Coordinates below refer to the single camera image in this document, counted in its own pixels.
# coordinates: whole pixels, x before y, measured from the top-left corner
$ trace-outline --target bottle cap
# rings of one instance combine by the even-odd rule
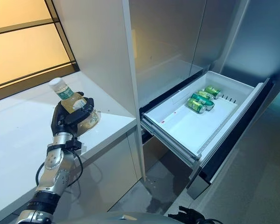
[[[67,86],[65,81],[62,78],[54,78],[51,81],[49,81],[49,86],[53,90],[59,90]]]

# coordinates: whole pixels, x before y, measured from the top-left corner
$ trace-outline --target open drawer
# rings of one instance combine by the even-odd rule
[[[185,106],[196,90],[212,85],[222,91],[214,108],[198,114]],[[264,87],[246,85],[208,71],[144,113],[141,124],[190,167],[203,167]]]

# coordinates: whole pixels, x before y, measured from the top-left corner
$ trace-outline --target soda can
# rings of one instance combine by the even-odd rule
[[[213,101],[214,98],[215,98],[214,95],[212,95],[212,94],[210,94],[210,93],[208,93],[208,92],[202,91],[202,90],[198,90],[198,91],[196,92],[196,94],[199,95],[199,96],[202,96],[202,97],[204,97],[204,98],[207,98],[207,99],[209,99],[210,101]]]
[[[197,100],[190,98],[188,99],[187,106],[197,113],[203,113],[205,111],[205,106],[199,103]]]
[[[213,107],[214,107],[214,105],[215,105],[215,104],[214,104],[212,101],[210,101],[209,99],[204,98],[204,97],[202,97],[202,96],[199,96],[199,95],[197,95],[197,94],[195,94],[195,93],[192,94],[191,98],[193,98],[193,99],[197,100],[199,103],[205,105],[205,109],[208,110],[208,111],[210,111],[211,109],[213,109]]]
[[[215,89],[213,86],[209,85],[204,89],[205,92],[208,92],[212,95],[214,95],[215,99],[218,99],[222,96],[222,91]]]

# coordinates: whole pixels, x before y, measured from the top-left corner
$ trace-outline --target warm light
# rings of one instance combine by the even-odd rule
[[[0,28],[49,18],[44,0],[0,0]]]
[[[66,62],[54,24],[0,34],[0,84]]]

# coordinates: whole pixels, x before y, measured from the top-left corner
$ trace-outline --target black cable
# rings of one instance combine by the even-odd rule
[[[75,155],[77,158],[78,158],[78,160],[79,160],[79,164],[80,164],[80,167],[81,167],[81,172],[80,172],[80,174],[79,174],[79,176],[72,182],[72,183],[70,183],[67,187],[69,187],[69,186],[71,186],[71,185],[73,185],[75,182],[77,182],[78,180],[79,180],[79,178],[82,176],[82,173],[83,173],[83,163],[82,163],[82,161],[81,161],[81,159],[80,159],[80,156],[75,152],[75,151],[73,151],[73,150],[68,150],[68,149],[62,149],[63,151],[66,151],[66,152],[70,152],[70,153],[73,153],[73,155]],[[40,171],[41,171],[41,169],[42,169],[42,167],[44,166],[44,162],[40,165],[40,167],[38,168],[38,170],[37,170],[37,172],[36,172],[36,175],[35,175],[35,182],[36,182],[36,185],[38,186],[38,184],[39,184],[39,181],[38,181],[38,176],[39,176],[39,173],[40,173]]]
[[[79,176],[78,176],[72,183],[70,183],[70,184],[67,186],[67,187],[69,187],[69,186],[73,185],[75,182],[77,182],[77,181],[79,180],[79,178],[82,176],[82,173],[83,173],[83,163],[82,163],[82,161],[81,161],[81,159],[80,159],[80,156],[79,156],[75,151],[67,150],[67,149],[65,149],[65,151],[69,151],[69,152],[73,153],[73,154],[78,158],[79,163],[80,163],[80,167],[81,167],[81,171],[80,171]]]
[[[37,172],[36,172],[36,175],[35,175],[35,182],[36,182],[36,185],[38,186],[38,184],[39,184],[39,182],[38,182],[38,176],[39,176],[39,173],[40,173],[40,171],[41,171],[41,169],[42,169],[42,167],[45,165],[45,163],[43,162],[42,164],[41,164],[41,166],[38,168],[38,170],[37,170]]]
[[[205,219],[205,220],[204,220],[204,222],[203,222],[202,224],[207,224],[207,223],[209,223],[210,221],[214,221],[214,222],[217,222],[217,223],[223,224],[221,221],[216,220],[216,219],[213,219],[213,218],[208,218],[208,219]]]

